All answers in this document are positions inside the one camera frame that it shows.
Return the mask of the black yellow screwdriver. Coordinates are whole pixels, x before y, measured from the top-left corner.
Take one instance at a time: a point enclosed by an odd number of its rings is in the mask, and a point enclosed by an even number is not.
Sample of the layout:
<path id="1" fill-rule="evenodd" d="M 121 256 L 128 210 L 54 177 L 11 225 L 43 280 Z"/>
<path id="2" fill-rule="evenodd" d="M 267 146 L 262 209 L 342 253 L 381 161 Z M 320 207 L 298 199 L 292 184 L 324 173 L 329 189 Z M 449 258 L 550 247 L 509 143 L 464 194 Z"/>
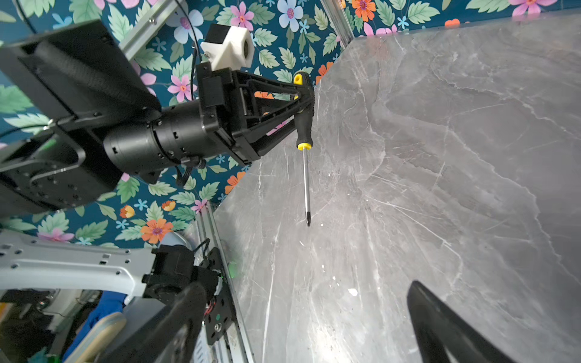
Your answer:
<path id="1" fill-rule="evenodd" d="M 311 200 L 310 200 L 310 170 L 309 170 L 309 151 L 313 148 L 313 116 L 314 116 L 314 92 L 308 89 L 310 100 L 306 103 L 304 109 L 297 113 L 294 118 L 297 130 L 297 149 L 302 154 L 304 166 L 304 202 L 305 202 L 305 219 L 306 224 L 310 227 L 312 223 Z"/>

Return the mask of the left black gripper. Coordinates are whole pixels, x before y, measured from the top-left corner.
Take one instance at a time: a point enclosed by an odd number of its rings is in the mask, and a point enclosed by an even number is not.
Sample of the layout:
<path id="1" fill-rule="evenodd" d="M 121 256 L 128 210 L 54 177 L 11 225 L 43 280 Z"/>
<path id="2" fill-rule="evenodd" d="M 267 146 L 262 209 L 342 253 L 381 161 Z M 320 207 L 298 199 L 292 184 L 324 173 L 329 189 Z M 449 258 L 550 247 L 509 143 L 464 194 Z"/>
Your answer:
<path id="1" fill-rule="evenodd" d="M 290 83 L 229 68 L 211 70 L 207 62 L 196 73 L 197 100 L 166 107 L 153 121 L 123 124 L 107 134 L 104 150 L 119 170 L 154 172 L 219 154 L 251 163 L 297 131 L 296 114 L 315 101 L 304 71 Z M 284 108 L 295 103 L 299 108 Z M 262 107 L 276 111 L 264 114 Z"/>

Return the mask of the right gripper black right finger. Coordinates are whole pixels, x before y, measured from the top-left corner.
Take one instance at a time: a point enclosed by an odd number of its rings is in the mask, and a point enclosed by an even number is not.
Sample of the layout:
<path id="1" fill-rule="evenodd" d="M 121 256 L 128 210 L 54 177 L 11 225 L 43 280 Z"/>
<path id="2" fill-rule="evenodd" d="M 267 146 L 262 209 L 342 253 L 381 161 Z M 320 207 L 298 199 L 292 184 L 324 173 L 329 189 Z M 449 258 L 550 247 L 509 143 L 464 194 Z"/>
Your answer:
<path id="1" fill-rule="evenodd" d="M 411 283 L 407 306 L 423 362 L 513 361 L 420 281 Z"/>

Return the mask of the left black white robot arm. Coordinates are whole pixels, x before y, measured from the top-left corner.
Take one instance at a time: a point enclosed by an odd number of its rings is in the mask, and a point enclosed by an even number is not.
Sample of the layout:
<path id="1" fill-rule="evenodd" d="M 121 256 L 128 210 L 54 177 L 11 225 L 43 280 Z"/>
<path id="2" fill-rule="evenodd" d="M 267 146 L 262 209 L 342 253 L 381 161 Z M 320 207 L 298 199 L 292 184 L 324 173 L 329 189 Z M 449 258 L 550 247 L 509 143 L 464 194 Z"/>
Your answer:
<path id="1" fill-rule="evenodd" d="M 2 217 L 90 204 L 123 174 L 154 184 L 163 169 L 202 169 L 220 154 L 248 165 L 291 133 L 299 145 L 312 142 L 307 73 L 287 82 L 248 73 L 254 45 L 243 27 L 212 24 L 201 46 L 198 98 L 169 107 L 101 21 L 2 47 L 2 72 L 49 119 L 1 151 Z"/>

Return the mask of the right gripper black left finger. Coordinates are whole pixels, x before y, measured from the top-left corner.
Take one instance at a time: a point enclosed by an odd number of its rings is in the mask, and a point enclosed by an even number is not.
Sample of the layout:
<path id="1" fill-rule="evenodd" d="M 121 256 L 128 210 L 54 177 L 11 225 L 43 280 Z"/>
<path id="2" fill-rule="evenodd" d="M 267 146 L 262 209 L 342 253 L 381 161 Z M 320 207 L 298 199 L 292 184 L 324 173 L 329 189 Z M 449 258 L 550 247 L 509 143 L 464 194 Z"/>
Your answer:
<path id="1" fill-rule="evenodd" d="M 207 294 L 189 284 L 174 300 L 99 362 L 155 362 L 169 352 L 174 362 L 190 362 L 201 331 Z"/>

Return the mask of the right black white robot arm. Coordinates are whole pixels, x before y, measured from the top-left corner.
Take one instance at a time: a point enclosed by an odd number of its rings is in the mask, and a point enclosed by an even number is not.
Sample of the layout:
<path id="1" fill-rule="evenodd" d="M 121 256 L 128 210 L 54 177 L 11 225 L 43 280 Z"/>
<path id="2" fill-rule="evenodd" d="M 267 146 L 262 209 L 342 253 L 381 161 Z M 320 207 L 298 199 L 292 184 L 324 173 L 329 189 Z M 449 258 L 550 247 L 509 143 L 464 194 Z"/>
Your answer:
<path id="1" fill-rule="evenodd" d="M 235 300 L 230 271 L 212 239 L 191 248 L 186 240 L 157 249 L 121 250 L 55 243 L 28 234 L 1 232 L 3 290 L 96 290 L 132 299 L 156 299 L 162 310 L 111 352 L 98 343 L 94 354 L 105 362 L 157 358 L 195 318 L 221 362 L 254 357 Z"/>

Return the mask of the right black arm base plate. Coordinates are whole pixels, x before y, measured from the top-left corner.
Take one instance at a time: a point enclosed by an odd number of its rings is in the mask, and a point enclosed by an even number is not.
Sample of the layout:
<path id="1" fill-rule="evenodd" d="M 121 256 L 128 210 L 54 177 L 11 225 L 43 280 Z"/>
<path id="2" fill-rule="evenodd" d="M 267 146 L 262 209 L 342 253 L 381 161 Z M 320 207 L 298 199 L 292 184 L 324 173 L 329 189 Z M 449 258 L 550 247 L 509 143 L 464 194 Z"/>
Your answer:
<path id="1" fill-rule="evenodd" d="M 224 266 L 221 252 L 217 247 L 209 252 L 201 266 L 210 269 L 212 272 L 216 272 L 222 282 L 219 286 L 218 294 L 210 299 L 204 314 L 207 343 L 213 345 L 237 322 L 235 304 L 227 282 L 228 269 Z"/>

